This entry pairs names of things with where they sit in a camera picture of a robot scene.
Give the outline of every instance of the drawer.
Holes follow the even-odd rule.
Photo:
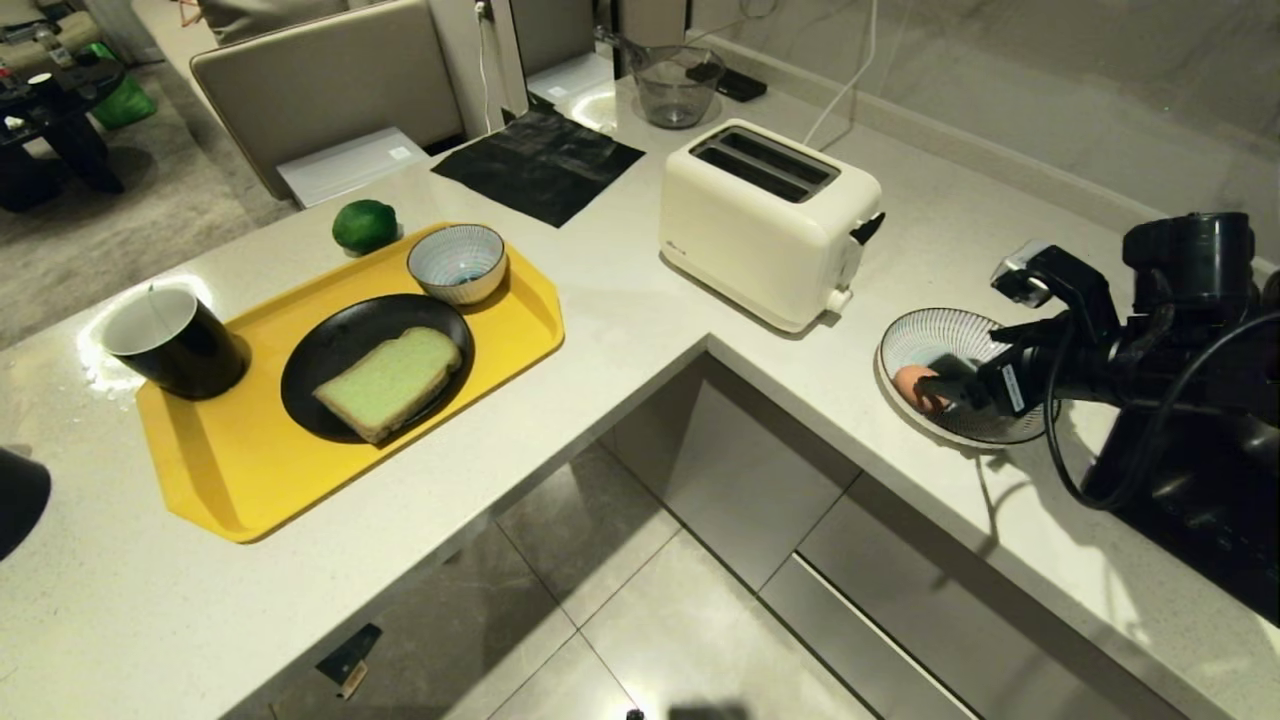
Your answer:
[[[760,600],[884,720],[964,720],[957,701],[792,555]]]
[[[865,474],[799,555],[983,717],[1183,717]]]

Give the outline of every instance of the green lime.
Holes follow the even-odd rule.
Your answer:
[[[356,255],[390,245],[398,234],[396,209],[376,200],[348,202],[333,219],[333,238]]]

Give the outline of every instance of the white toaster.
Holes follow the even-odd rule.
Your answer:
[[[849,302],[879,200],[868,173],[730,120],[667,158],[658,240],[672,265],[795,333]]]

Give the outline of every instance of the gray rug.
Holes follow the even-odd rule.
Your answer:
[[[157,111],[102,133],[125,192],[95,192],[63,169],[56,199],[0,210],[0,348],[296,211],[172,67],[131,72]],[[28,150],[56,158],[44,142]]]

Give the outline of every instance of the marble wall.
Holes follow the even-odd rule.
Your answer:
[[[846,82],[870,0],[694,0],[692,32]],[[863,92],[1158,210],[1244,210],[1280,261],[1280,0],[879,0]]]

